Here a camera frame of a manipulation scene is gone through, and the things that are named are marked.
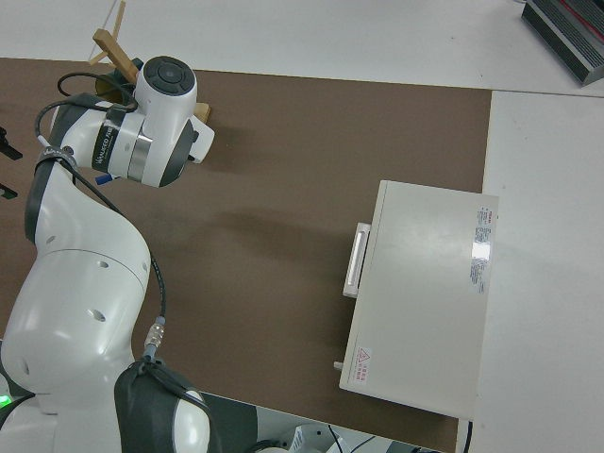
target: green light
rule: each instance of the green light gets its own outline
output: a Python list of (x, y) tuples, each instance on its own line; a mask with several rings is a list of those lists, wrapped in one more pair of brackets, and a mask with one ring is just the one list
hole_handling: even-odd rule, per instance
[(7, 394), (0, 394), (0, 408), (4, 408), (8, 406), (12, 401), (10, 400), (10, 396)]

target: white box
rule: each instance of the white box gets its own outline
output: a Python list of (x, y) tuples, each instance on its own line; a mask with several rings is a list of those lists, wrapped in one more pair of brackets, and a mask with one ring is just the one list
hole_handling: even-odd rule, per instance
[(497, 198), (381, 181), (340, 387), (472, 420)]

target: wooden stick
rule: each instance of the wooden stick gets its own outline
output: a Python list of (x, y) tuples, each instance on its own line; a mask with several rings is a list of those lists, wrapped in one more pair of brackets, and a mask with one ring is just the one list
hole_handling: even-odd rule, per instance
[(107, 52), (103, 51), (100, 54), (97, 54), (94, 57), (92, 57), (91, 59), (89, 59), (88, 64), (90, 64), (91, 66), (94, 66), (96, 63), (98, 63), (101, 59), (103, 59), (106, 56), (107, 56)]
[(120, 8), (117, 10), (117, 16), (115, 16), (115, 25), (113, 26), (113, 33), (111, 35), (117, 41), (117, 35), (120, 34), (120, 27), (122, 26), (122, 19), (124, 19), (124, 9), (126, 9), (126, 0), (120, 2)]
[[(115, 41), (120, 34), (120, 27), (122, 26), (122, 20), (124, 19), (124, 10), (126, 9), (126, 0), (120, 2), (120, 7), (117, 10), (117, 16), (115, 16), (115, 24), (113, 24), (113, 33), (111, 36)], [(107, 56), (107, 52), (103, 51), (96, 54), (94, 57), (88, 60), (88, 63), (93, 66), (98, 63), (101, 59)]]
[(101, 49), (107, 52), (109, 59), (113, 61), (113, 64), (115, 64), (126, 80), (130, 83), (136, 83), (136, 75), (139, 73), (139, 70), (130, 61), (126, 52), (124, 52), (111, 34), (107, 30), (99, 28), (92, 38)]

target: brown table surface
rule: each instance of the brown table surface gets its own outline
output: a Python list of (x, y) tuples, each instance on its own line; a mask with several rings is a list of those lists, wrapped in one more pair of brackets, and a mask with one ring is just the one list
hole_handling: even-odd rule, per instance
[[(81, 62), (0, 59), (0, 126), (25, 157), (0, 156), (0, 327), (35, 259), (23, 212), (40, 151), (33, 120)], [(94, 70), (106, 71), (103, 66)], [(197, 72), (214, 144), (154, 189), (103, 190), (156, 255), (168, 289), (160, 351), (204, 392), (452, 451), (457, 420), (338, 387), (354, 300), (342, 296), (357, 222), (381, 179), (480, 192), (491, 92)], [(67, 89), (90, 90), (89, 81)], [(159, 309), (155, 281), (135, 355)]]

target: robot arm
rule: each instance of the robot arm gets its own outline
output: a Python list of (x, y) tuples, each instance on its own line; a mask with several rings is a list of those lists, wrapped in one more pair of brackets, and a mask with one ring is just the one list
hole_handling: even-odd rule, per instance
[[(36, 396), (0, 427), (0, 451), (118, 453), (137, 439), (149, 452), (208, 447), (199, 393), (153, 358), (132, 355), (153, 266), (143, 237), (72, 181), (79, 165), (159, 187), (176, 180), (188, 159), (205, 157), (213, 131), (193, 116), (196, 80), (184, 63), (148, 61), (134, 98), (128, 109), (83, 94), (55, 113), (25, 213), (38, 256), (1, 351), (8, 375)], [(31, 427), (39, 430), (24, 429)]]

